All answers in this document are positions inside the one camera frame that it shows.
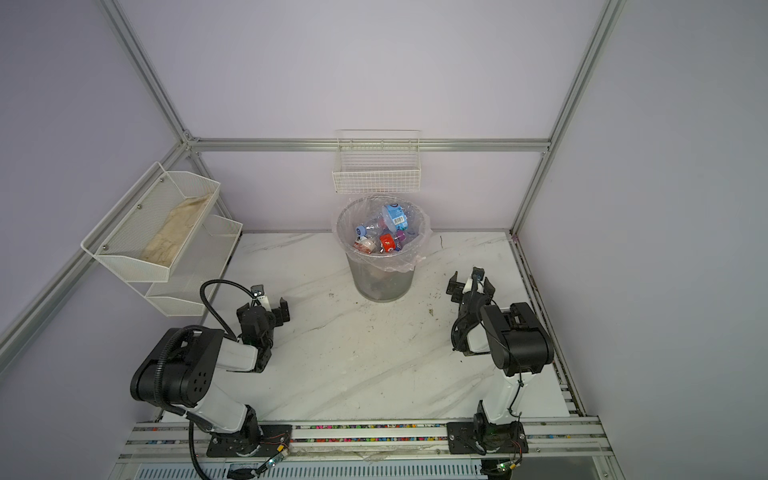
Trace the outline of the red label bottle purple cap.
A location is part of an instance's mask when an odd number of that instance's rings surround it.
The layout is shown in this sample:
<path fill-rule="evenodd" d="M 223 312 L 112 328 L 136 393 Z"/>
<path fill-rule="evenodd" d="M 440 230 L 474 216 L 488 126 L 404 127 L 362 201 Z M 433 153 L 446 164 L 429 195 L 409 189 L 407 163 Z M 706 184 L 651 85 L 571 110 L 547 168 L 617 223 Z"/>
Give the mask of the red label bottle purple cap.
<path fill-rule="evenodd" d="M 400 251 L 407 239 L 407 233 L 404 230 L 397 230 L 394 233 L 385 232 L 379 236 L 380 251 L 382 253 Z"/>

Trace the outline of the large clear bottle light-blue label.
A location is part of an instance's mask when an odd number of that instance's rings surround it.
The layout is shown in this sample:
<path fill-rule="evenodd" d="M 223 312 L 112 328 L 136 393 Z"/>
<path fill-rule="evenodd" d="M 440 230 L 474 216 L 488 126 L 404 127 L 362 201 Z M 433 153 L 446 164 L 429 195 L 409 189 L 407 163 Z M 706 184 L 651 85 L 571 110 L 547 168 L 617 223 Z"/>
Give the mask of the large clear bottle light-blue label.
<path fill-rule="evenodd" d="M 400 204 L 385 204 L 377 215 L 355 229 L 357 237 L 379 237 L 385 233 L 397 234 L 409 227 L 408 216 Z"/>

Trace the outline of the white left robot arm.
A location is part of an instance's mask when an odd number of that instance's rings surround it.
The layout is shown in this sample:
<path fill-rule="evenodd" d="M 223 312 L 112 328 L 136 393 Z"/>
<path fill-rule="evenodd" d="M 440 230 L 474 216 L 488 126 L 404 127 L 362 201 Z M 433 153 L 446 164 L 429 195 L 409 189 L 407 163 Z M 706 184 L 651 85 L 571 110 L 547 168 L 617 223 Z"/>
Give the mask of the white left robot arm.
<path fill-rule="evenodd" d="M 214 374 L 263 372 L 274 330 L 290 321 L 288 302 L 270 308 L 261 296 L 240 307 L 237 317 L 242 334 L 236 340 L 203 326 L 169 329 L 137 369 L 130 394 L 208 433 L 209 457 L 271 456 L 288 448 L 291 427 L 260 425 L 255 408 L 226 393 Z"/>

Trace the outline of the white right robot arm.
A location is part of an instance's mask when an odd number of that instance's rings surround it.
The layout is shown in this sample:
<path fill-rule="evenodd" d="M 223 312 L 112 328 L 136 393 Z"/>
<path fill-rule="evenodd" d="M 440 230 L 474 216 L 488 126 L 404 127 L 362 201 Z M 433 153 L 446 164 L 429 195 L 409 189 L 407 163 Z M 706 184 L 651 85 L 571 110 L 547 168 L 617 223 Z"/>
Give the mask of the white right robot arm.
<path fill-rule="evenodd" d="M 472 420 L 448 424 L 453 453 L 526 453 L 521 421 L 525 389 L 554 361 L 552 339 L 526 302 L 507 308 L 495 300 L 496 289 L 482 268 L 461 282 L 448 280 L 446 294 L 458 304 L 450 340 L 452 350 L 466 357 L 488 356 L 500 382 L 478 401 Z"/>

